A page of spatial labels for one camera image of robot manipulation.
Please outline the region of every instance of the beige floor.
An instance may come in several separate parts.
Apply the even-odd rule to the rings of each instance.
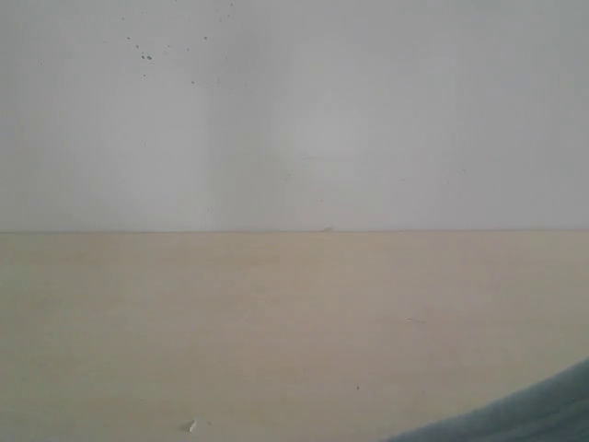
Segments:
[[[3,235],[0,439],[370,442],[586,358],[587,318],[589,233]]]

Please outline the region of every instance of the wall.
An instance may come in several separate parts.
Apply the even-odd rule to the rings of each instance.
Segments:
[[[587,17],[5,0],[0,230],[589,227]]]

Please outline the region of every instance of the white wall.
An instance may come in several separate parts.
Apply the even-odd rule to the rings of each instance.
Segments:
[[[588,18],[5,0],[0,230],[589,227]]]

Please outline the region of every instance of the gray cloth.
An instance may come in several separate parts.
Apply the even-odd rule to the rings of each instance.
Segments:
[[[589,442],[589,359],[471,413],[384,442]]]

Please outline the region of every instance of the floor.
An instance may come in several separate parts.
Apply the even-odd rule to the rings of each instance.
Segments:
[[[589,232],[0,235],[0,440],[377,441],[585,359],[588,269]]]

